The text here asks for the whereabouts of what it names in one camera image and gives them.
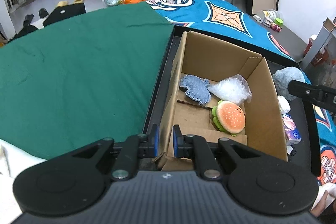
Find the person's hand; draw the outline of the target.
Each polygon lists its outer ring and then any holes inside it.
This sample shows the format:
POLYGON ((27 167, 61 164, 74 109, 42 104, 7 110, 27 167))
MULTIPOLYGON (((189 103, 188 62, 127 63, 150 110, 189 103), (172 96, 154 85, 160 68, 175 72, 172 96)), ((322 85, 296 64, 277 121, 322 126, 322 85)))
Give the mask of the person's hand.
POLYGON ((311 209, 311 214, 315 216, 316 218, 319 217, 324 210, 326 209, 326 200, 328 198, 329 193, 327 191, 324 192, 321 199, 318 201, 318 203, 311 209))

